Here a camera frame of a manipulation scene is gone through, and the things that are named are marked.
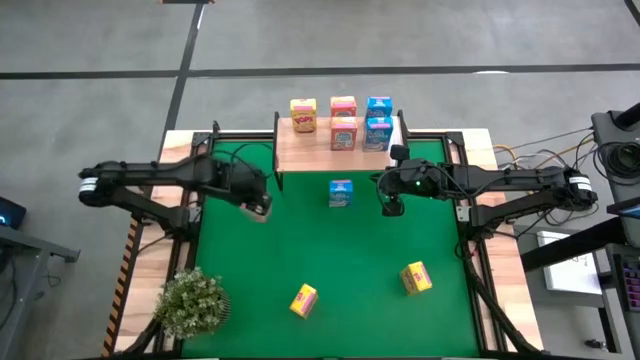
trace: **desk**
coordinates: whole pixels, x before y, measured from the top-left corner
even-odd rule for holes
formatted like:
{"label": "desk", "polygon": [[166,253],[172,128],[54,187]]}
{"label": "desk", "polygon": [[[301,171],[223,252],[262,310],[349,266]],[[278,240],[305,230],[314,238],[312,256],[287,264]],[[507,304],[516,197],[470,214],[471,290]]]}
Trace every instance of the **desk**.
{"label": "desk", "polygon": [[[414,135],[427,132],[443,133],[444,131],[411,130],[410,133]],[[496,162],[488,131],[486,129],[465,129],[461,130],[461,132],[464,137],[465,154],[456,153],[453,145],[451,145],[449,147],[452,148],[452,160],[457,161],[460,159],[460,155],[466,155],[463,157],[466,157],[469,164],[480,165],[486,169],[495,169]],[[230,131],[224,132],[223,134],[225,135],[225,141],[216,143],[218,144],[216,145],[216,149],[222,149],[222,147],[233,149],[234,146],[237,147],[240,143],[249,141],[271,142],[273,139],[273,134],[270,131]],[[194,131],[168,132],[165,143],[163,144],[160,161],[175,162],[186,156],[207,151],[206,146],[194,146],[200,144],[202,139],[202,134]],[[438,156],[444,156],[443,151],[438,153],[437,145],[428,142],[418,143],[413,140],[410,141],[409,145],[412,149],[413,156],[435,157],[435,161],[444,160],[444,158],[437,158]],[[241,156],[247,161],[257,163],[258,165],[260,163],[266,163],[270,159],[268,151],[264,148],[261,149],[260,146],[246,147],[243,149]],[[337,175],[338,174],[329,172],[287,174],[283,193],[278,193],[277,187],[271,189],[271,192],[274,193],[274,206],[276,206],[274,207],[274,214],[278,210],[277,206],[285,206],[277,205],[278,203],[289,204],[287,206],[291,207],[287,215],[298,224],[307,221],[308,223],[306,224],[309,225],[311,224],[311,222],[309,222],[310,220],[308,218],[305,219],[305,213],[299,211],[302,209],[302,205],[293,204],[298,201],[304,201],[306,204],[316,204],[312,210],[316,216],[322,214],[326,217],[333,217],[334,220],[341,218],[344,214],[341,214],[339,211],[348,211],[348,209],[333,209],[330,211],[326,207],[327,204],[323,206],[319,205],[322,199],[326,200],[328,180],[335,178]],[[394,219],[383,219],[380,216],[380,207],[379,204],[377,204],[377,200],[375,200],[373,184],[369,184],[366,180],[368,173],[343,173],[340,175],[341,177],[351,178],[356,183],[356,199],[362,200],[360,200],[360,203],[356,202],[354,206],[358,207],[359,211],[365,213],[359,216],[358,219],[348,217],[349,221],[362,224],[366,220],[366,215],[373,219],[373,221],[369,221],[369,226],[377,230],[391,229],[387,227],[388,224],[381,226],[378,223]],[[303,195],[305,193],[310,193],[299,190],[302,181],[321,186],[323,193],[307,195],[308,198],[304,198]],[[358,186],[365,188],[370,186],[372,196],[365,196],[365,192],[357,190]],[[186,204],[193,200],[189,194],[183,194],[182,189],[171,187],[155,188],[151,196],[153,200],[167,206],[176,206],[181,203]],[[480,204],[496,205],[504,202],[505,197],[502,193],[489,193],[478,197],[477,200]],[[449,235],[445,237],[449,240],[446,241],[452,239],[451,236],[455,235],[453,234],[455,233],[455,226],[453,226],[455,217],[450,202],[423,199],[406,199],[406,201],[407,211],[409,211],[409,207],[411,207],[411,209],[415,209],[416,211],[422,210],[432,215],[441,214],[439,215],[442,216],[442,218],[438,225],[438,234],[448,233]],[[280,210],[281,212],[285,212],[287,208],[283,207],[280,208]],[[135,340],[152,317],[156,298],[161,292],[162,284],[167,280],[167,269],[170,266],[180,268],[189,262],[201,266],[205,273],[222,273],[227,281],[225,284],[230,291],[233,304],[231,320],[226,324],[228,325],[227,330],[238,331],[239,328],[234,328],[234,326],[240,326],[244,331],[240,337],[235,338],[236,340],[240,339],[238,340],[240,344],[230,341],[230,333],[232,331],[225,333],[224,329],[221,329],[216,335],[211,337],[205,335],[195,340],[189,340],[184,343],[184,351],[186,352],[183,353],[184,355],[203,357],[255,357],[261,354],[262,356],[391,356],[393,354],[404,356],[474,356],[478,353],[479,343],[483,343],[483,346],[486,346],[488,349],[496,349],[499,346],[500,339],[496,339],[494,336],[491,316],[481,303],[481,300],[478,301],[475,295],[469,296],[467,292],[462,264],[453,257],[455,241],[448,244],[439,244],[436,247],[425,245],[430,244],[429,242],[419,242],[415,234],[420,231],[421,236],[428,236],[429,232],[418,228],[422,224],[417,223],[416,213],[410,216],[405,215],[405,217],[400,220],[411,225],[407,226],[410,230],[403,230],[402,233],[387,230],[384,237],[370,239],[370,243],[367,243],[367,246],[354,242],[355,236],[350,237],[347,244],[338,243],[338,241],[341,240],[337,238],[326,239],[326,243],[322,244],[316,241],[318,240],[317,238],[314,239],[314,237],[320,236],[316,233],[322,234],[322,231],[324,231],[324,229],[320,228],[314,229],[315,231],[307,238],[300,239],[300,241],[307,240],[307,242],[309,242],[310,239],[308,238],[311,238],[316,244],[315,247],[303,247],[300,245],[300,242],[296,245],[290,235],[283,236],[283,238],[287,238],[288,240],[278,244],[281,245],[279,247],[271,246],[273,244],[269,242],[260,245],[255,242],[255,239],[251,239],[251,234],[255,234],[253,226],[264,226],[264,224],[252,224],[238,230],[241,235],[238,237],[238,241],[246,239],[245,241],[253,245],[252,250],[246,252],[245,255],[247,257],[242,258],[236,254],[225,259],[222,253],[223,251],[225,253],[237,253],[241,250],[241,246],[234,244],[232,241],[211,242],[207,241],[207,239],[214,236],[216,238],[231,239],[229,234],[225,234],[227,231],[231,231],[231,228],[223,226],[216,227],[215,225],[216,223],[226,224],[236,222],[238,221],[236,219],[237,215],[237,210],[228,208],[227,204],[216,200],[208,200],[204,206],[201,241],[198,244],[197,251],[189,251],[189,244],[178,245],[177,243],[172,243],[171,240],[163,240],[148,248],[140,255],[137,255],[137,248],[159,238],[162,236],[162,232],[156,226],[145,226],[143,229],[138,222],[132,220],[123,262],[121,264],[121,274],[116,284],[113,309],[109,316],[103,355],[108,355],[114,350],[125,349]],[[279,229],[288,229],[291,227],[291,224],[286,223],[286,217],[281,215],[280,218],[276,218],[275,216],[276,215],[272,215],[273,218],[270,218],[270,222],[273,221],[274,224],[279,225],[273,226],[278,226]],[[347,225],[340,226],[343,226],[340,230],[345,230]],[[502,226],[500,230],[506,232],[512,231],[512,229],[507,226]],[[274,229],[264,228],[264,233],[269,233],[270,231],[274,231]],[[275,237],[269,237],[267,241],[272,242],[274,241],[273,239],[275,239]],[[400,242],[401,239],[405,240],[399,245],[394,246],[394,243]],[[380,244],[380,242],[384,240],[386,240],[388,244]],[[387,253],[381,251],[383,245],[388,249],[386,251]],[[340,249],[340,247],[346,248],[344,253],[337,254],[336,251],[333,251]],[[266,259],[284,259],[295,253],[301,254],[308,250],[315,251],[317,256],[314,255],[307,258],[307,260],[311,259],[310,261],[312,261],[313,264],[309,267],[311,270],[302,271],[301,276],[295,275],[295,268],[291,264],[270,264],[268,260],[261,259],[258,256],[263,255]],[[417,252],[418,255],[415,255],[415,257],[410,256],[414,252]],[[487,266],[487,264],[484,264],[485,267],[482,267],[480,257],[474,257],[474,264],[476,264],[477,269],[479,271],[483,268],[491,269],[491,276],[498,302],[527,340],[534,346],[541,348],[540,334],[516,243],[511,238],[497,236],[486,242],[486,257],[488,258],[490,267]],[[264,306],[272,311],[268,313],[265,312],[257,318],[257,323],[262,329],[257,329],[257,327],[249,329],[250,323],[246,318],[251,314],[243,312],[243,309],[255,310],[255,308],[253,308],[255,303],[247,300],[248,296],[246,296],[246,292],[251,289],[243,289],[238,280],[242,274],[233,271],[234,263],[245,260],[248,260],[250,263],[257,263],[263,267],[272,265],[267,269],[268,271],[265,270],[267,281],[263,281],[261,287],[258,288],[258,290],[262,292],[258,291],[256,294],[257,296],[265,296]],[[402,287],[397,274],[404,265],[416,260],[423,260],[425,262],[427,270],[433,278],[434,288],[428,290],[425,294],[409,298],[401,294]],[[440,267],[446,269],[446,271],[440,271]],[[344,273],[343,277],[349,279],[350,274],[362,277],[365,272],[370,272],[371,276],[365,277],[361,282],[364,295],[372,294],[375,282],[379,284],[377,286],[379,286],[380,291],[385,294],[383,296],[386,297],[385,303],[390,304],[391,310],[378,310],[380,311],[380,316],[382,316],[380,320],[381,324],[388,323],[387,320],[391,318],[397,319],[396,315],[401,315],[399,309],[402,309],[403,306],[408,307],[413,314],[416,314],[416,318],[403,317],[401,321],[396,320],[390,325],[392,329],[382,325],[379,328],[372,327],[374,321],[377,320],[368,319],[368,315],[372,314],[372,311],[375,313],[376,309],[382,309],[382,307],[357,310],[356,304],[350,299],[356,297],[355,290],[357,290],[357,288],[355,287],[357,287],[358,284],[354,284],[353,286],[355,287],[352,288],[346,286],[346,283],[342,280],[338,280],[340,273]],[[302,282],[309,282],[312,286],[315,286],[319,292],[320,300],[308,320],[296,318],[296,315],[291,313],[287,308],[299,289],[299,286],[302,285]],[[252,286],[260,286],[259,282],[252,282],[251,284]],[[368,300],[362,300],[360,305],[367,304],[367,301]],[[451,304],[458,306],[458,308],[451,306],[446,307],[446,301],[450,301]],[[472,311],[470,311],[469,305],[476,301],[480,303],[478,306],[478,317],[472,319]],[[276,304],[280,305],[280,308],[283,309],[277,314],[275,314],[275,312],[278,311],[275,310]],[[382,303],[374,302],[373,304],[374,306],[380,306]],[[447,318],[455,319],[455,322],[447,323]],[[348,319],[353,320],[351,327],[349,327],[350,322],[346,321]],[[331,334],[326,330],[331,328],[331,326],[340,329],[343,335],[348,332],[353,333],[357,329],[365,329],[366,331],[364,331],[364,335],[361,337],[358,338],[358,336],[356,336],[356,339],[352,342],[333,342],[328,344],[330,346],[327,347],[327,341],[331,342],[338,339],[337,337],[332,338]],[[376,336],[381,336],[380,333],[382,335],[389,335],[391,334],[391,330],[398,331],[399,329],[396,328],[396,326],[421,326],[421,328],[417,329],[419,330],[417,332],[421,333],[422,336],[409,338],[409,340],[417,341],[417,343],[412,344],[410,347],[401,346],[403,343],[398,342],[402,341],[401,339],[394,339],[388,344],[377,344],[381,341],[378,341]],[[460,334],[453,332],[455,327],[459,328]],[[270,334],[270,332],[275,332],[274,329],[280,333],[289,331],[289,334],[297,334],[301,339],[300,341],[310,346],[315,352],[297,353],[296,351],[299,349],[296,350],[295,348],[283,350],[283,342],[278,343],[278,341],[282,341],[282,339],[278,338],[277,334]],[[323,339],[326,341],[314,341],[314,337],[304,333],[305,329],[309,334],[324,336]],[[440,334],[439,330],[443,329],[448,332]],[[407,333],[415,330],[415,328],[404,329]],[[482,340],[478,340],[478,332],[485,334]],[[261,336],[275,341],[279,344],[279,347],[271,346],[268,341],[259,339]],[[238,352],[243,345],[249,342],[255,344],[261,353],[252,353],[250,349],[245,353]],[[357,345],[358,343],[364,344],[365,342],[374,349],[372,351],[375,351],[375,354],[364,352],[364,346]],[[443,342],[444,344],[438,345],[438,347],[433,350],[427,348],[427,345],[435,346],[438,342]],[[214,343],[217,344],[216,348],[220,350],[220,353],[209,353],[209,345]],[[164,346],[169,349],[172,347],[172,342],[165,341]],[[510,344],[508,344],[508,346],[509,349],[513,350]]]}

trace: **wooden table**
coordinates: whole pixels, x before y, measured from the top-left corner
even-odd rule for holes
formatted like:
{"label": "wooden table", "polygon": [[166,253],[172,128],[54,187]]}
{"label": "wooden table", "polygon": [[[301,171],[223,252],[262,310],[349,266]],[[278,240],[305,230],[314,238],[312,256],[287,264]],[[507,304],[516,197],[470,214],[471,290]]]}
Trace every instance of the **wooden table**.
{"label": "wooden table", "polygon": [[[468,163],[481,166],[488,170],[497,169],[493,146],[487,129],[420,129],[411,131],[461,131],[464,136]],[[246,132],[252,134],[272,133],[271,131],[229,132]],[[176,162],[189,156],[192,149],[194,133],[196,133],[196,131],[192,130],[168,131],[162,147],[160,161]],[[278,147],[300,147],[302,144],[299,141],[297,142],[294,137],[285,137],[279,134],[278,138]],[[399,132],[394,132],[394,139],[396,143],[401,141]],[[300,148],[300,150],[300,156],[302,156],[304,149]],[[326,151],[326,153],[326,156],[335,155],[335,152],[332,153],[331,151]],[[382,153],[376,153],[373,156],[380,157],[380,154]],[[457,161],[459,158],[456,154],[453,155],[454,161]],[[320,163],[326,159],[320,156],[316,160]],[[295,156],[293,156],[288,159],[280,159],[278,165],[281,170],[290,171],[291,164],[295,164],[296,161]],[[151,194],[154,201],[167,206],[179,205],[182,196],[182,189],[177,187],[155,188]],[[479,196],[477,201],[479,204],[495,206],[505,202],[506,199],[504,193],[486,193]],[[508,233],[512,233],[513,231],[511,226],[504,224],[499,230]],[[102,351],[102,354],[105,356],[114,351],[126,349],[135,341],[152,318],[157,297],[161,293],[162,285],[166,281],[172,241],[162,240],[137,256],[135,256],[135,253],[137,252],[137,248],[160,238],[162,234],[162,231],[157,225],[147,225],[143,228],[137,221],[133,219],[131,221],[131,228],[121,264],[121,273],[116,284],[113,309],[109,314],[107,337],[104,341]],[[542,349],[542,341],[515,240],[506,236],[495,236],[493,239],[486,241],[486,247],[498,303],[525,338],[532,345]],[[182,256],[178,259],[178,268],[184,266],[186,261],[185,254],[186,251],[181,253]],[[476,269],[480,272],[481,269],[478,266],[479,261],[477,256],[474,256],[474,263],[476,264]],[[483,324],[487,336],[487,346],[489,349],[497,349],[496,341],[493,337],[491,316],[487,308],[482,304],[482,300],[480,300],[480,303]],[[509,350],[514,351],[510,343],[508,343],[508,347]]]}

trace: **yellow snack box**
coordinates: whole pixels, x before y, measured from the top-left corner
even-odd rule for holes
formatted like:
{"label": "yellow snack box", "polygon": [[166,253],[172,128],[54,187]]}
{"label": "yellow snack box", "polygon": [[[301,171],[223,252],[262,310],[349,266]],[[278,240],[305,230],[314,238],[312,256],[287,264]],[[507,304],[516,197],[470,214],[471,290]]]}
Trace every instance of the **yellow snack box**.
{"label": "yellow snack box", "polygon": [[315,305],[316,300],[318,300],[318,292],[316,289],[307,284],[303,284],[298,295],[296,295],[291,306],[289,306],[289,309],[306,319],[307,316],[309,316],[313,305]]}
{"label": "yellow snack box", "polygon": [[431,279],[422,261],[409,264],[400,272],[400,278],[402,278],[404,287],[409,295],[417,294],[432,287]]}
{"label": "yellow snack box", "polygon": [[316,99],[291,100],[291,121],[296,132],[316,130]]}

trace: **cardboard box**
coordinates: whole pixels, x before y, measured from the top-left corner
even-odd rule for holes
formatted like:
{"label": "cardboard box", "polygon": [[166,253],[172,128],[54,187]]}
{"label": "cardboard box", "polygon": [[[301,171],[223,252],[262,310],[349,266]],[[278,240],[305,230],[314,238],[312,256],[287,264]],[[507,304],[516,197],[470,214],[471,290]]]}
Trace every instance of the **cardboard box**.
{"label": "cardboard box", "polygon": [[364,123],[362,151],[387,151],[393,134],[393,118],[367,118]]}
{"label": "cardboard box", "polygon": [[367,118],[391,116],[392,111],[390,96],[369,96],[367,99]]}
{"label": "cardboard box", "polygon": [[409,295],[418,294],[433,286],[422,261],[409,264],[400,272],[400,278]]}
{"label": "cardboard box", "polygon": [[303,284],[298,295],[296,295],[289,306],[289,309],[306,319],[311,313],[311,309],[313,305],[315,305],[316,300],[318,300],[318,292],[316,289],[307,284]]}
{"label": "cardboard box", "polygon": [[356,116],[356,98],[353,96],[332,96],[331,116]]}
{"label": "cardboard box", "polygon": [[358,123],[355,117],[331,118],[331,150],[353,150],[356,147]]}
{"label": "cardboard box", "polygon": [[351,180],[329,181],[329,207],[349,206],[353,202],[353,182]]}
{"label": "cardboard box", "polygon": [[290,103],[291,121],[296,132],[316,130],[316,99],[293,99]]}

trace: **blue juice box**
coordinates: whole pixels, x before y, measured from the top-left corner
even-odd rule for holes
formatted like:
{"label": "blue juice box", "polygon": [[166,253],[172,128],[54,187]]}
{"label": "blue juice box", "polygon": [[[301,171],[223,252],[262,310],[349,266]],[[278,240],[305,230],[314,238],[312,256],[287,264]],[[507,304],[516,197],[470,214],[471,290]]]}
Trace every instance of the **blue juice box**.
{"label": "blue juice box", "polygon": [[391,116],[366,119],[362,151],[387,151],[392,133],[393,119]]}
{"label": "blue juice box", "polygon": [[331,180],[329,182],[329,207],[348,206],[353,201],[351,180]]}
{"label": "blue juice box", "polygon": [[393,105],[390,96],[369,96],[367,99],[367,117],[391,116]]}

